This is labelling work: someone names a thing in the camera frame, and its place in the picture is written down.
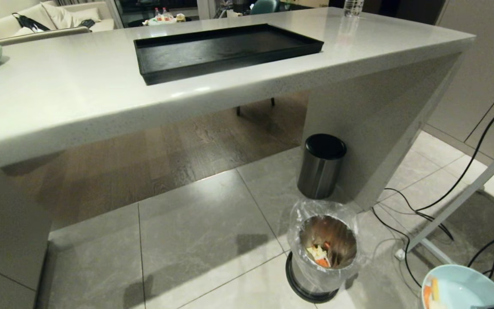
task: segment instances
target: black rectangular tray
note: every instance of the black rectangular tray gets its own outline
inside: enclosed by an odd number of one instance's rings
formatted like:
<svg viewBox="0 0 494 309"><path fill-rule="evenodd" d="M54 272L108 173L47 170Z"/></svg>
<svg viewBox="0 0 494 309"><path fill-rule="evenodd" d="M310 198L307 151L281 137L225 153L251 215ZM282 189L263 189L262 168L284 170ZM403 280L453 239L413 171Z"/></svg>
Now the black rectangular tray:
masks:
<svg viewBox="0 0 494 309"><path fill-rule="evenodd" d="M322 46L268 24L135 40L147 85L318 53Z"/></svg>

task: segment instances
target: sofa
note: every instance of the sofa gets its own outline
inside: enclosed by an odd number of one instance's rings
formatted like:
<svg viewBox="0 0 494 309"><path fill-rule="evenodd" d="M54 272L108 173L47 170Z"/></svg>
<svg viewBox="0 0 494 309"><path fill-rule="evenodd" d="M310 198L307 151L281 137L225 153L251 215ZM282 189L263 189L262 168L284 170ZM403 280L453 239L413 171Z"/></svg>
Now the sofa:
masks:
<svg viewBox="0 0 494 309"><path fill-rule="evenodd" d="M45 4L56 6L56 4L52 0L45 2ZM0 45L11 45L16 43L34 41L36 39L47 39L49 37L60 37L78 33L89 33L91 31L98 32L115 29L115 22L112 18L110 9L108 8L106 2L88 2L82 4L74 4L71 6L61 6L61 8L64 8L69 12L79 12L82 10L97 8L101 21L95 23L94 26L90 28L79 26L67 29L57 29L57 26L55 26L55 24L47 14L45 8L43 8L41 4L37 4L35 6L32 6L31 8L19 11L18 13L31 18L41 23L42 25L45 25L47 28L49 28L50 31L44 31L41 33L30 33L26 35L16 35L22 27L13 16L5 16L4 18L0 18Z"/></svg>

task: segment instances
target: trash can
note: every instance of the trash can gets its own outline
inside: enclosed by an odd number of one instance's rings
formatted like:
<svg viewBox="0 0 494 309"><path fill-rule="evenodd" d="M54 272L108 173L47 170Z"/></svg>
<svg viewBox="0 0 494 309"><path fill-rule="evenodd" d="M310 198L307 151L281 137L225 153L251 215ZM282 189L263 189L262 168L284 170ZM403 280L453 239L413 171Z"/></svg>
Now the trash can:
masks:
<svg viewBox="0 0 494 309"><path fill-rule="evenodd" d="M353 211L333 202L304 201L293 208L286 276L294 292L305 301L330 301L358 272L363 259L354 218ZM324 260L314 251L324 252Z"/></svg>
<svg viewBox="0 0 494 309"><path fill-rule="evenodd" d="M297 187L306 197L320 200L331 196L346 154L343 141L329 134L314 134L304 143Z"/></svg>

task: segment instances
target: bottle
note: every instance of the bottle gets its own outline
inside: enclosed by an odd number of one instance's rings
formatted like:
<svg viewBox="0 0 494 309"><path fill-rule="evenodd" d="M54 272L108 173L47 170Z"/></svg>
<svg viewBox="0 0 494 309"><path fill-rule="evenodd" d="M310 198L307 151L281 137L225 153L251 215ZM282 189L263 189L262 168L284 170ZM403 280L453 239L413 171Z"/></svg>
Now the bottle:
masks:
<svg viewBox="0 0 494 309"><path fill-rule="evenodd" d="M171 20L171 14L167 12L167 8L163 8L163 19L165 19L165 21Z"/></svg>
<svg viewBox="0 0 494 309"><path fill-rule="evenodd" d="M159 8L155 8L155 20L157 21L162 21L163 20L163 15L159 12Z"/></svg>
<svg viewBox="0 0 494 309"><path fill-rule="evenodd" d="M363 0L345 0L344 16L359 16L363 8Z"/></svg>

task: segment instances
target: green chair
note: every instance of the green chair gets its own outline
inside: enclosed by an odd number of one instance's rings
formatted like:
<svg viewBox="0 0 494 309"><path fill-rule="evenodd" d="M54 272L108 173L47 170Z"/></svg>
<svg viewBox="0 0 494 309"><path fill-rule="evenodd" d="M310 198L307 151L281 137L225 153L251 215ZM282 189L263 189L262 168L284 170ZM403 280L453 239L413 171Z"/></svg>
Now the green chair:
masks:
<svg viewBox="0 0 494 309"><path fill-rule="evenodd" d="M250 15L268 14L280 11L280 0L257 0Z"/></svg>

